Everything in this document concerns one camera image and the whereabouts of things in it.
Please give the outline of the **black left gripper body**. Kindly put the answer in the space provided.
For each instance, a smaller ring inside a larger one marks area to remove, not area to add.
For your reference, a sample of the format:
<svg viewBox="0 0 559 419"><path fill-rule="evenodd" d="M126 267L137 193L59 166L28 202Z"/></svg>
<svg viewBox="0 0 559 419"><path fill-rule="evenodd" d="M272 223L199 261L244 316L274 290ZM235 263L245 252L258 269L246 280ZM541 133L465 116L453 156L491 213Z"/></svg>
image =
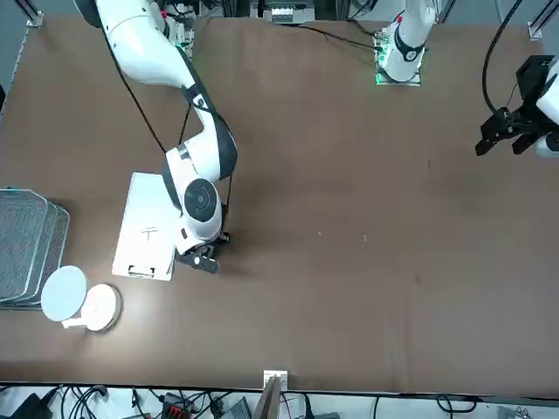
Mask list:
<svg viewBox="0 0 559 419"><path fill-rule="evenodd" d="M535 134L537 138L546 133L546 117L535 105L521 105L515 110L504 106L504 136L513 138L521 134Z"/></svg>

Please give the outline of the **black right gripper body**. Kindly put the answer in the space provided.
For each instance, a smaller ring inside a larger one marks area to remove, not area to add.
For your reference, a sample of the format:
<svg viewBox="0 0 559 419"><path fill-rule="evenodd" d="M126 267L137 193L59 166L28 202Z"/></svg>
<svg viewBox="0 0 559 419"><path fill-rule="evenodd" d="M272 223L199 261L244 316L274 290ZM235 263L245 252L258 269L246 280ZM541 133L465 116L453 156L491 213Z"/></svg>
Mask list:
<svg viewBox="0 0 559 419"><path fill-rule="evenodd" d="M180 231L175 238L176 258L183 258L187 254L195 253L208 258L216 258L221 248L228 244L231 235L222 231L210 241L203 241L195 237L184 237Z"/></svg>

